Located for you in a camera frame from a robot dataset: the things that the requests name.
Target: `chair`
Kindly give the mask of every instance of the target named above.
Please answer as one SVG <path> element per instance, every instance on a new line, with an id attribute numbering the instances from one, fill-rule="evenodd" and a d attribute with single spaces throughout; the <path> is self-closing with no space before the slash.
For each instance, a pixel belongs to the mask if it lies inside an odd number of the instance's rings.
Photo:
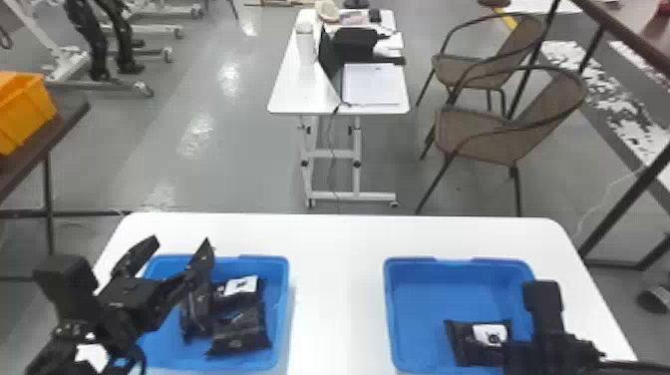
<path id="1" fill-rule="evenodd" d="M 551 81 L 514 120 L 492 113 L 456 106 L 456 100 L 469 81 L 494 75 L 511 75 L 518 71 L 544 71 Z M 417 206 L 420 213 L 450 163 L 457 157 L 475 159 L 509 167 L 514 180 L 516 215 L 521 216 L 521 188 L 516 162 L 528 154 L 560 125 L 586 96 L 581 78 L 553 66 L 520 67 L 471 77 L 454 89 L 447 103 L 436 113 L 435 141 L 445 154 L 445 161 L 435 180 Z"/>
<path id="2" fill-rule="evenodd" d="M 494 56 L 482 59 L 445 54 L 449 41 L 457 31 L 465 29 L 468 26 L 505 16 L 515 17 L 518 20 L 518 25 L 509 34 Z M 438 80 L 445 85 L 447 92 L 449 92 L 450 88 L 455 87 L 459 81 L 465 80 L 468 76 L 480 76 L 487 72 L 514 68 L 521 64 L 528 53 L 540 43 L 545 30 L 544 22 L 539 18 L 526 13 L 493 14 L 455 27 L 449 34 L 447 34 L 445 41 L 442 43 L 440 53 L 433 56 L 433 69 L 428 75 L 428 79 L 424 84 L 424 88 L 421 90 L 421 94 L 419 94 L 416 107 L 421 105 L 421 101 L 424 99 L 424 95 L 426 95 L 428 86 L 436 73 L 438 75 Z M 495 76 L 485 80 L 470 81 L 468 88 L 486 91 L 487 108 L 489 112 L 493 109 L 491 103 L 491 91 L 498 92 L 501 95 L 501 113 L 504 116 L 506 111 L 506 97 L 502 86 L 508 78 L 509 76 Z"/>

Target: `orange plastic bin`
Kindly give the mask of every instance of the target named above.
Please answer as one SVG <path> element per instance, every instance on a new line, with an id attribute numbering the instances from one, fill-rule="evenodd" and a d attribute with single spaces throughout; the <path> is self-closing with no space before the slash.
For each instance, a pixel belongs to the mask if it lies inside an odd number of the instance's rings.
<path id="1" fill-rule="evenodd" d="M 10 155 L 54 115 L 41 74 L 0 71 L 0 155 Z"/>

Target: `black object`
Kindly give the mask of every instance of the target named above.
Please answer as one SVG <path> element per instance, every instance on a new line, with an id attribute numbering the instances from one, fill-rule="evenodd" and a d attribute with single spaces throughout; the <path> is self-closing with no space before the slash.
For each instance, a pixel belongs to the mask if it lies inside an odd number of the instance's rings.
<path id="1" fill-rule="evenodd" d="M 380 39 L 374 29 L 342 27 L 333 35 L 333 45 L 345 63 L 368 63 L 372 60 L 372 49 Z"/>
<path id="2" fill-rule="evenodd" d="M 270 347 L 263 304 L 243 310 L 231 319 L 214 323 L 207 355 L 234 354 Z"/>
<path id="3" fill-rule="evenodd" d="M 122 0 L 94 1 L 112 22 L 119 44 L 119 55 L 117 56 L 119 73 L 141 73 L 145 69 L 144 65 L 137 64 L 133 58 L 133 29 L 122 15 L 126 5 Z M 88 0 L 66 0 L 63 8 L 70 22 L 75 26 L 77 32 L 86 39 L 91 48 L 92 63 L 89 76 L 93 81 L 110 81 L 112 76 L 107 69 L 107 38 L 100 28 L 100 23 Z"/>
<path id="4" fill-rule="evenodd" d="M 670 285 L 656 285 L 637 295 L 637 304 L 654 314 L 670 311 Z"/>
<path id="5" fill-rule="evenodd" d="M 206 239 L 186 269 L 163 280 L 135 278 L 142 259 L 159 248 L 155 237 L 134 246 L 97 296 L 98 280 L 83 256 L 51 255 L 33 277 L 54 303 L 59 323 L 26 375 L 126 375 L 136 364 L 145 374 L 147 358 L 136 340 L 161 327 L 172 308 L 209 280 L 214 254 Z M 77 345 L 100 344 L 109 355 L 102 372 L 76 361 Z"/>
<path id="6" fill-rule="evenodd" d="M 579 340 L 563 329 L 563 304 L 555 281 L 527 282 L 522 292 L 523 304 L 532 314 L 534 323 L 532 341 L 508 340 L 500 347 L 474 343 L 473 340 L 463 340 L 459 344 L 466 350 L 479 351 L 475 358 L 501 353 L 505 375 L 575 375 L 610 370 L 670 373 L 670 367 L 654 363 L 601 361 L 604 353 L 592 342 Z"/>
<path id="7" fill-rule="evenodd" d="M 368 9 L 370 1 L 368 0 L 345 0 L 342 4 L 346 9 Z"/>
<path id="8" fill-rule="evenodd" d="M 257 275 L 212 285 L 212 309 L 218 313 L 239 311 L 261 303 L 264 281 Z"/>
<path id="9" fill-rule="evenodd" d="M 382 13 L 379 8 L 370 9 L 368 11 L 368 17 L 372 23 L 381 23 L 382 22 Z"/>
<path id="10" fill-rule="evenodd" d="M 0 48 L 3 48 L 5 50 L 11 50 L 12 47 L 14 47 L 14 41 L 9 36 L 7 30 L 3 29 L 2 26 L 0 26 Z"/>
<path id="11" fill-rule="evenodd" d="M 190 292 L 179 304 L 179 328 L 184 342 L 190 342 L 195 335 L 211 334 L 210 309 L 211 287 L 209 282 Z"/>
<path id="12" fill-rule="evenodd" d="M 319 41 L 319 64 L 323 71 L 332 80 L 344 67 L 344 60 L 335 50 L 335 45 L 325 27 L 321 27 L 321 40 Z"/>
<path id="13" fill-rule="evenodd" d="M 509 320 L 466 323 L 445 320 L 445 329 L 452 342 L 456 364 L 468 366 L 503 366 L 503 342 L 511 338 L 511 322 Z M 498 332 L 487 334 L 487 341 L 480 341 L 475 330 L 478 327 L 499 327 L 504 335 Z"/>

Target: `blue plastic bin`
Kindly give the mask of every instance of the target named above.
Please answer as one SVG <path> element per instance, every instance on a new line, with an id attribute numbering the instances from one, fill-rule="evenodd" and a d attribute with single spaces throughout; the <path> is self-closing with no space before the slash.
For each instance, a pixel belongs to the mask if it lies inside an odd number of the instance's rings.
<path id="1" fill-rule="evenodd" d="M 160 255 L 150 259 L 145 278 L 158 279 L 182 271 L 191 255 Z M 231 356 L 207 357 L 211 340 L 193 338 L 184 344 L 179 331 L 178 307 L 156 332 L 139 340 L 147 354 L 149 367 L 187 371 L 262 371 L 277 364 L 286 334 L 286 307 L 288 303 L 288 261 L 275 256 L 217 257 L 211 272 L 212 282 L 230 278 L 259 275 L 264 281 L 263 302 L 267 334 L 272 343 L 269 349 Z"/>
<path id="2" fill-rule="evenodd" d="M 414 373 L 502 375 L 499 368 L 457 366 L 444 321 L 511 319 L 512 337 L 529 340 L 532 318 L 523 308 L 521 286 L 531 280 L 528 265 L 516 260 L 387 259 L 384 289 L 393 363 Z"/>

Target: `white tabletop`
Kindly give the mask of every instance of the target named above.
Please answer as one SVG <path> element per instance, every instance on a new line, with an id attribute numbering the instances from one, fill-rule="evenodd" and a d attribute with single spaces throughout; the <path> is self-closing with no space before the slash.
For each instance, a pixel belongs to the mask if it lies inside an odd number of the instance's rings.
<path id="1" fill-rule="evenodd" d="M 396 21 L 390 10 L 381 11 L 382 24 L 396 30 Z M 303 9 L 298 13 L 296 24 L 299 22 L 314 23 L 315 43 L 318 46 L 321 21 L 314 9 Z M 267 104 L 267 111 L 275 115 L 330 115 L 340 104 L 340 98 L 321 69 L 318 62 L 312 65 L 302 65 L 295 41 L 295 28 L 289 31 L 291 37 L 286 46 L 284 60 L 281 63 L 277 79 L 274 83 L 272 95 Z M 394 66 L 397 71 L 397 81 L 402 85 L 405 93 L 404 100 L 398 106 L 342 106 L 340 115 L 395 115 L 406 114 L 410 111 L 410 100 L 407 96 L 404 67 Z"/>
<path id="2" fill-rule="evenodd" d="M 217 256 L 288 258 L 290 342 L 273 374 L 395 374 L 382 273 L 392 256 L 523 259 L 536 278 L 560 284 L 568 332 L 594 341 L 610 359 L 636 359 L 567 235 L 549 219 L 134 213 L 94 267 L 101 285 L 123 254 L 152 234 L 161 242 L 157 254 L 193 253 L 208 237 Z M 106 361 L 91 348 L 80 358 L 97 367 Z"/>

